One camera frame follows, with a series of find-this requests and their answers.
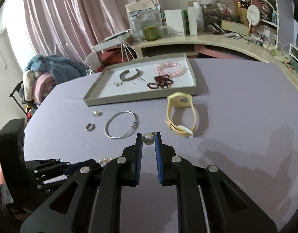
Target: white bottle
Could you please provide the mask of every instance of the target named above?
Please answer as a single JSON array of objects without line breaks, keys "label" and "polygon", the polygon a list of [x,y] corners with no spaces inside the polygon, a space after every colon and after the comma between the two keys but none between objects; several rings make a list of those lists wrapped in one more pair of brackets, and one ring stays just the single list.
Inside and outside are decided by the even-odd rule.
[{"label": "white bottle", "polygon": [[200,5],[200,2],[194,2],[193,7],[195,8],[196,17],[197,17],[197,27],[199,31],[201,29],[204,29],[203,9]]}]

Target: silver ring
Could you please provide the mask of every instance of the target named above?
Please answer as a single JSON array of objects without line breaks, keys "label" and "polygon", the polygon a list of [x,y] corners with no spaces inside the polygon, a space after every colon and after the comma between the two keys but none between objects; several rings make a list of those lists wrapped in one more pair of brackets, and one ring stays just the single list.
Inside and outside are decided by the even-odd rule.
[{"label": "silver ring", "polygon": [[135,69],[135,70],[136,70],[137,74],[135,74],[134,76],[129,77],[129,78],[125,78],[125,75],[129,73],[129,70],[125,70],[124,72],[122,72],[120,74],[121,81],[130,81],[130,80],[134,80],[134,79],[138,78],[140,75],[140,71],[139,71],[139,69]]},{"label": "silver ring", "polygon": [[85,129],[86,129],[87,131],[92,131],[94,128],[95,128],[95,124],[92,124],[92,123],[89,123],[89,124],[85,127]]},{"label": "silver ring", "polygon": [[[132,125],[131,125],[131,129],[130,129],[127,133],[125,133],[124,135],[122,135],[122,136],[111,137],[111,136],[109,135],[109,132],[108,132],[108,126],[109,126],[110,122],[111,122],[116,116],[118,116],[118,115],[120,115],[120,114],[123,114],[123,113],[132,114],[132,115],[134,116],[134,121],[133,121],[133,123],[132,123]],[[111,138],[111,139],[126,138],[126,137],[130,136],[130,135],[134,132],[134,130],[137,128],[137,124],[138,124],[138,117],[137,117],[136,114],[134,114],[134,113],[131,112],[131,111],[121,111],[121,112],[118,112],[118,113],[114,114],[112,117],[110,117],[110,119],[106,122],[104,132],[105,132],[105,134],[107,135],[107,137],[109,137],[109,138]]]}]

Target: pink blanket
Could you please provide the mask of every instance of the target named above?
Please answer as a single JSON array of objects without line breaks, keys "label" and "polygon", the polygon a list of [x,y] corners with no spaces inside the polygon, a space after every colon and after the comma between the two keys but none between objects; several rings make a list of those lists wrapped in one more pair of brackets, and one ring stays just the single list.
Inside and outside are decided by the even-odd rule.
[{"label": "pink blanket", "polygon": [[55,85],[55,80],[49,72],[44,72],[36,79],[32,86],[32,97],[36,103],[41,104]]}]

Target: white fleece cloth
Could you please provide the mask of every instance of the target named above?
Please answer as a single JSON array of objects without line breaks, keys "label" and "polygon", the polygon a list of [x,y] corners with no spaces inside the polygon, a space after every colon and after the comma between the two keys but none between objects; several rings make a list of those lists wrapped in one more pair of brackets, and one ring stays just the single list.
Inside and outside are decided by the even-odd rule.
[{"label": "white fleece cloth", "polygon": [[25,90],[25,100],[32,101],[32,85],[35,81],[35,72],[33,70],[28,70],[23,73],[23,85]]}]

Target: pile of clothes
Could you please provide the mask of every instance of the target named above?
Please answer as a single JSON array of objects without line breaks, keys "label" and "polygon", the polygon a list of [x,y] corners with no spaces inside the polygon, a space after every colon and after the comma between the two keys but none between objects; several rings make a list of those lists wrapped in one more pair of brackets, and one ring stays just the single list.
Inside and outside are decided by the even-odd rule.
[{"label": "pile of clothes", "polygon": [[84,64],[57,55],[34,56],[23,74],[22,103],[35,111],[56,85],[85,76],[86,70]]}]

